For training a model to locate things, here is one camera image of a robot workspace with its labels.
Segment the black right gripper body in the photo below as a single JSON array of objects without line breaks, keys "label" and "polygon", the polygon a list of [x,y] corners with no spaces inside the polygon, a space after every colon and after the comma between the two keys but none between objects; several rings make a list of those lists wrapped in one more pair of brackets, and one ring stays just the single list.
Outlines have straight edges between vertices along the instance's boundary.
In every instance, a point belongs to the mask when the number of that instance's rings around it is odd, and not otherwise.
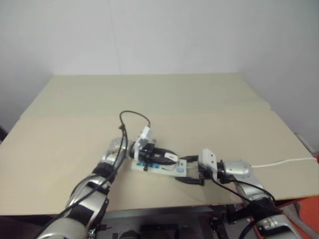
[{"label": "black right gripper body", "polygon": [[198,176],[199,176],[199,184],[200,186],[204,186],[205,180],[211,180],[212,171],[210,169],[206,169],[202,166],[198,167]]}]

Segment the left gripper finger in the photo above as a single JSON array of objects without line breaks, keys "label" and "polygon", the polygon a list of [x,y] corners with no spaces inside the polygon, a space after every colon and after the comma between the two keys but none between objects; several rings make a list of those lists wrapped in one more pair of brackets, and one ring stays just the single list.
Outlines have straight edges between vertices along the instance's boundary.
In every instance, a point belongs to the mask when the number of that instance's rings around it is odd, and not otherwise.
[{"label": "left gripper finger", "polygon": [[159,165],[174,165],[174,161],[166,157],[150,157],[149,162]]},{"label": "left gripper finger", "polygon": [[153,149],[153,154],[154,154],[154,155],[157,155],[157,154],[158,154],[159,156],[165,156],[166,153],[175,155],[175,153],[174,153],[173,151],[168,150],[168,149],[157,148],[157,147],[155,147],[155,148]]}]

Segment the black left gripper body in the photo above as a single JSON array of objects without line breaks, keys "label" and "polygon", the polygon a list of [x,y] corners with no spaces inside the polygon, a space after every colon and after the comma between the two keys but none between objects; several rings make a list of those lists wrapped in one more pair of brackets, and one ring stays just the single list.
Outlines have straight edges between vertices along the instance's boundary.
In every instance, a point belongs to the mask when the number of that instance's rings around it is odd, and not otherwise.
[{"label": "black left gripper body", "polygon": [[139,151],[139,161],[144,163],[144,171],[148,171],[148,168],[154,164],[159,164],[159,154],[154,143],[148,143]]}]

